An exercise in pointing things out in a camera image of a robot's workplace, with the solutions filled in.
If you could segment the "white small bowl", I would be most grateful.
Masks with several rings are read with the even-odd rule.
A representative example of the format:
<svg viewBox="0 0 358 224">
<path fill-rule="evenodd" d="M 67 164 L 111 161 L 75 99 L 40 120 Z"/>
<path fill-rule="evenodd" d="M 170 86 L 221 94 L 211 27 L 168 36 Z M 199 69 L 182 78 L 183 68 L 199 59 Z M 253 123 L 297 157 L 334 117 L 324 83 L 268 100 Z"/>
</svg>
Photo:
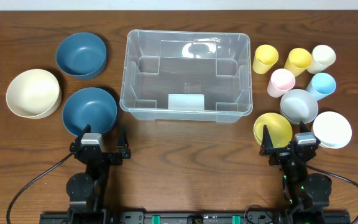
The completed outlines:
<svg viewBox="0 0 358 224">
<path fill-rule="evenodd" d="M 313 134 L 320 140 L 320 146 L 340 149 L 349 144 L 352 138 L 352 128 L 348 120 L 333 111 L 323 112 L 314 119 Z"/>
</svg>

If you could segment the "yellow small bowl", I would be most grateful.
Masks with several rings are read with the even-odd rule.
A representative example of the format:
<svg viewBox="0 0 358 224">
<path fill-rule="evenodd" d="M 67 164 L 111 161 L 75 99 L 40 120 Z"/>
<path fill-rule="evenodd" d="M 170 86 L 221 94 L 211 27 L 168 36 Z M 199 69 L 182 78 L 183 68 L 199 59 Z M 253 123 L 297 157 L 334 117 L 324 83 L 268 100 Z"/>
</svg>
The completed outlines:
<svg viewBox="0 0 358 224">
<path fill-rule="evenodd" d="M 288 120 L 277 113 L 265 113 L 254 123 L 254 137 L 259 145 L 262 144 L 263 128 L 267 126 L 274 148 L 285 147 L 292 139 L 292 126 Z"/>
</svg>

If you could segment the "pink cup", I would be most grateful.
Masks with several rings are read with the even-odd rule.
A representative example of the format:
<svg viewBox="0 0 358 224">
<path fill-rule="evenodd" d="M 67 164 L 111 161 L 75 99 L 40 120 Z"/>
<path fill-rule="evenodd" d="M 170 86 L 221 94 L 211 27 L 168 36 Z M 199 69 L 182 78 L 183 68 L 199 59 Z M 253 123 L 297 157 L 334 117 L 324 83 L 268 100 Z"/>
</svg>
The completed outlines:
<svg viewBox="0 0 358 224">
<path fill-rule="evenodd" d="M 296 83 L 295 76 L 291 71 L 280 68 L 275 70 L 269 80 L 267 92 L 274 98 L 281 97 L 290 91 Z"/>
</svg>

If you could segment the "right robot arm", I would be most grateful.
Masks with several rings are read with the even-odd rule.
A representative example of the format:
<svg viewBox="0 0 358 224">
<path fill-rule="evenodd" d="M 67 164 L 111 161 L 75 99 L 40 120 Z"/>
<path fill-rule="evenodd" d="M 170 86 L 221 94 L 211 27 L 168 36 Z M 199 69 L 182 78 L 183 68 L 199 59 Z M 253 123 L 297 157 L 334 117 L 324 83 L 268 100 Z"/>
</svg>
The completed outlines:
<svg viewBox="0 0 358 224">
<path fill-rule="evenodd" d="M 306 166 L 316 156 L 319 144 L 320 140 L 300 123 L 294 141 L 274 148 L 269 129 L 264 125 L 259 154 L 269 156 L 271 166 L 281 167 L 283 193 L 291 202 L 290 207 L 272 212 L 272 223 L 324 222 L 323 208 L 329 205 L 332 180 L 324 174 L 309 174 Z"/>
</svg>

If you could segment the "white cup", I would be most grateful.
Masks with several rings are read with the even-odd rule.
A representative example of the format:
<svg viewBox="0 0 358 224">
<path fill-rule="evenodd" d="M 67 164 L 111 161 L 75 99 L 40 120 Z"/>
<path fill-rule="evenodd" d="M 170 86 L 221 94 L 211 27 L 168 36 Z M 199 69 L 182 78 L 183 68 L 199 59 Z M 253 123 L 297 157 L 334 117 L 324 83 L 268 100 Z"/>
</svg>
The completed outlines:
<svg viewBox="0 0 358 224">
<path fill-rule="evenodd" d="M 335 51 L 328 45 L 317 45 L 312 53 L 312 63 L 307 68 L 311 74 L 317 74 L 327 69 L 336 61 Z"/>
</svg>

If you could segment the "light blue cup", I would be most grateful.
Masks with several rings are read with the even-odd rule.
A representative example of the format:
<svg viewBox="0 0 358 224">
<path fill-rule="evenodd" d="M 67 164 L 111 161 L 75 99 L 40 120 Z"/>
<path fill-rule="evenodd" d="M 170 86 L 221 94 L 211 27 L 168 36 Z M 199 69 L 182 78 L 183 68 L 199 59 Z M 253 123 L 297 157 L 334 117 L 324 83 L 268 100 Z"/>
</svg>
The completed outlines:
<svg viewBox="0 0 358 224">
<path fill-rule="evenodd" d="M 315 74 L 308 86 L 306 91 L 310 93 L 316 101 L 319 101 L 336 90 L 336 81 L 328 73 L 317 73 Z"/>
</svg>

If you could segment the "grey small bowl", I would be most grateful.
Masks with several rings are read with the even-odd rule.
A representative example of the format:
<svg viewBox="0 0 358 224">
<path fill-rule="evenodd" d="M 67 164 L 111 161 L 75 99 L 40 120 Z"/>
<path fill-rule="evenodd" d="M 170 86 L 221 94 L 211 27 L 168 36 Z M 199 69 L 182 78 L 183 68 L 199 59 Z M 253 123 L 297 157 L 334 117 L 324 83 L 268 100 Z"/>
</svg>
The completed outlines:
<svg viewBox="0 0 358 224">
<path fill-rule="evenodd" d="M 318 103 L 307 91 L 293 89 L 280 100 L 280 114 L 291 124 L 312 122 L 318 115 Z"/>
</svg>

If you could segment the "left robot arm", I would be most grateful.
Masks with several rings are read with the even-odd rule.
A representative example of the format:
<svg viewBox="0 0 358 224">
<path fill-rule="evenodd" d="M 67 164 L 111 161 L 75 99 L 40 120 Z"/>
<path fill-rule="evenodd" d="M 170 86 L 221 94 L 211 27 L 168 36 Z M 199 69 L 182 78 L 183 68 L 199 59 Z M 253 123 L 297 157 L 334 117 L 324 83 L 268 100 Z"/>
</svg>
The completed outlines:
<svg viewBox="0 0 358 224">
<path fill-rule="evenodd" d="M 111 212 L 103 207 L 103 200 L 110 167 L 121 166 L 124 159 L 131 157 L 124 128 L 119 132 L 117 148 L 117 152 L 105 151 L 102 135 L 92 133 L 90 125 L 70 144 L 70 152 L 86 165 L 86 170 L 73 175 L 67 182 L 66 192 L 70 198 L 68 224 L 114 221 Z"/>
</svg>

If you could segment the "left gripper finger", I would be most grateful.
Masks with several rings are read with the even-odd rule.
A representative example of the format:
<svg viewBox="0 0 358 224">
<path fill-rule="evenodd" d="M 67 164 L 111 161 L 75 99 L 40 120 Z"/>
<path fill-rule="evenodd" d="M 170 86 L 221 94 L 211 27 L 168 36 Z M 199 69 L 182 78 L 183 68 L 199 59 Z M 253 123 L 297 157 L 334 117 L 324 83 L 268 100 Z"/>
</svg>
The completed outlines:
<svg viewBox="0 0 358 224">
<path fill-rule="evenodd" d="M 70 149 L 78 149 L 81 146 L 81 140 L 84 134 L 89 133 L 91 131 L 91 126 L 87 124 L 85 128 L 82 130 L 82 133 L 79 134 L 76 139 L 70 144 Z"/>
<path fill-rule="evenodd" d="M 117 139 L 117 148 L 120 153 L 129 153 L 129 143 L 126 138 L 126 128 L 123 126 Z"/>
</svg>

